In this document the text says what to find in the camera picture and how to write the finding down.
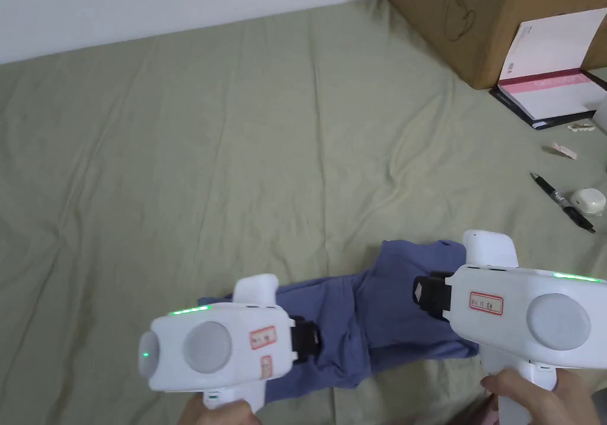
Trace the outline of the person's left hand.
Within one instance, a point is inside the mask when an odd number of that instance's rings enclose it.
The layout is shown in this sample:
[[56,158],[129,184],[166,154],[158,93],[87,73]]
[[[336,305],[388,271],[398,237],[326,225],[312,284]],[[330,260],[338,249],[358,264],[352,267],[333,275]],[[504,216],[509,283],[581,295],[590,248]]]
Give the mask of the person's left hand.
[[261,424],[261,421],[244,400],[209,409],[203,395],[195,394],[187,401],[177,424]]

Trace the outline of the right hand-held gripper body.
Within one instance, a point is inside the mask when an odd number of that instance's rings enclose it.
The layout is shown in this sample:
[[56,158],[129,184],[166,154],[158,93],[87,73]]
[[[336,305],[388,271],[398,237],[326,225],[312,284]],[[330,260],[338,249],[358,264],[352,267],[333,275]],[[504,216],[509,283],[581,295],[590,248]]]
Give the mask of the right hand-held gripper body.
[[606,282],[523,268],[513,241],[464,233],[464,265],[413,281],[413,301],[477,343],[488,375],[504,369],[546,391],[559,369],[606,368]]

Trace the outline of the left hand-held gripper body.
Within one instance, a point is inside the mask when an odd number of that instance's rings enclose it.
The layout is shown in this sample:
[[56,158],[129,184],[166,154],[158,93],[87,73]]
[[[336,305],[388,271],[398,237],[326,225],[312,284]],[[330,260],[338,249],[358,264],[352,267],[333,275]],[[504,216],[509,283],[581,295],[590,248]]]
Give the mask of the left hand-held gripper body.
[[260,274],[237,281],[232,299],[182,309],[152,321],[139,341],[138,369],[159,392],[200,392],[208,409],[266,402],[268,381],[318,356],[318,326],[276,302],[279,281]]

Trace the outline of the person's right hand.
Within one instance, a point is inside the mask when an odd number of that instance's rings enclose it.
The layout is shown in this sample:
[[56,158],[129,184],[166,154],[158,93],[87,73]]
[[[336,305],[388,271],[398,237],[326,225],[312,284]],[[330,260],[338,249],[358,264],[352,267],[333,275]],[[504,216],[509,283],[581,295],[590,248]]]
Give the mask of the person's right hand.
[[584,380],[576,373],[557,369],[557,383],[552,391],[540,388],[520,374],[505,369],[480,381],[491,394],[492,412],[481,424],[501,424],[499,400],[512,400],[526,409],[530,424],[605,424],[606,399],[592,396]]

